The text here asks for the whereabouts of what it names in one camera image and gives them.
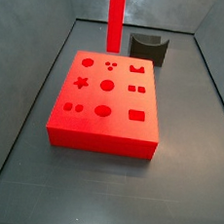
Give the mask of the red vertical pusher rod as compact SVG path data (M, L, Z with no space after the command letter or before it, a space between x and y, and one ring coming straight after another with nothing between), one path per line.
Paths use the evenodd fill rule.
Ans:
M120 51L121 33L123 24L124 6L126 0L110 0L108 14L107 52L118 53Z

